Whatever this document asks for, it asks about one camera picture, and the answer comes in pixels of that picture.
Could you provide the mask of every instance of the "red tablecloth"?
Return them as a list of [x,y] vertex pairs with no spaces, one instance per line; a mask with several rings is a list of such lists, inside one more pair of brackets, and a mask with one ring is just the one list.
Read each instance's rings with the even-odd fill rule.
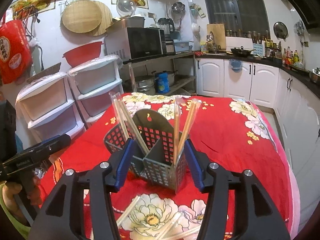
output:
[[[173,125],[173,98],[143,96],[140,93],[124,96],[127,107],[132,113],[140,108],[152,108],[163,114]],[[257,111],[249,102],[242,100],[196,98],[202,100],[202,105],[190,132],[195,148],[206,153],[213,162],[219,163],[227,170],[242,172],[251,169],[272,197],[290,231],[292,198],[288,167],[281,161]],[[183,130],[188,114],[188,100],[191,98],[184,100],[180,130]],[[89,170],[109,158],[110,153],[104,146],[103,138],[114,125],[116,125],[115,114],[110,107],[46,173],[41,182],[43,199],[65,170],[70,168],[76,171]],[[90,196],[86,193],[88,192],[84,194],[84,211],[86,235],[89,237],[92,229],[89,219]],[[175,233],[193,228],[201,223],[207,200],[207,194],[199,193],[194,186],[189,171],[177,194],[128,176],[120,192],[111,195],[116,219],[136,195],[142,195],[143,201],[139,202],[136,210],[122,224],[120,234],[124,239],[153,239],[157,230],[177,211],[182,211],[185,216],[181,224],[175,228]],[[230,193],[226,239],[232,236],[233,221],[234,194]]]

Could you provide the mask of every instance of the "human hand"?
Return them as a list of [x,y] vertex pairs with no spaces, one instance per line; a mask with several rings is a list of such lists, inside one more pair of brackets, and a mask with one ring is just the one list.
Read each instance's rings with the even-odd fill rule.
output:
[[[40,198],[40,189],[38,185],[40,185],[40,179],[38,177],[33,178],[33,183],[35,188],[28,195],[28,199],[30,199],[31,205],[41,205],[42,200]],[[4,200],[4,204],[7,207],[7,210],[13,215],[17,221],[20,223],[27,225],[27,219],[23,215],[21,209],[16,203],[13,195],[18,194],[22,190],[22,185],[16,182],[6,182],[2,189],[2,197]]]

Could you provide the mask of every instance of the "microwave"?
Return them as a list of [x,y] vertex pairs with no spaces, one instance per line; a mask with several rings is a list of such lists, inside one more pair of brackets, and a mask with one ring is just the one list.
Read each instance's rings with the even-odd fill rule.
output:
[[126,27],[105,37],[108,55],[122,61],[167,54],[164,31],[158,28]]

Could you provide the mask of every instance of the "red plastic basin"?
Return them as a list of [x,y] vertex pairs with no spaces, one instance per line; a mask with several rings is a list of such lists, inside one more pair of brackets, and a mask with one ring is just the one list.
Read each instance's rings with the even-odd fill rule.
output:
[[102,41],[89,43],[67,51],[63,54],[63,57],[66,58],[71,67],[76,67],[88,60],[99,57],[102,44]]

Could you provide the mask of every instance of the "metal screw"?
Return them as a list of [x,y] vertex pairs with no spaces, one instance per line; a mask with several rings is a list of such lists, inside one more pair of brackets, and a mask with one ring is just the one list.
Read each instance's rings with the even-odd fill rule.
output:
[[217,164],[217,163],[210,163],[210,164],[209,164],[209,167],[210,167],[211,169],[215,170],[215,169],[219,168],[219,164]]
[[109,167],[109,163],[108,162],[100,163],[100,168],[106,169],[108,167]]
[[71,176],[74,173],[73,169],[66,170],[66,175]]
[[252,171],[250,171],[250,170],[245,170],[245,171],[244,171],[244,174],[245,174],[246,176],[249,176],[249,177],[250,177],[250,176],[252,176],[253,173],[252,173]]

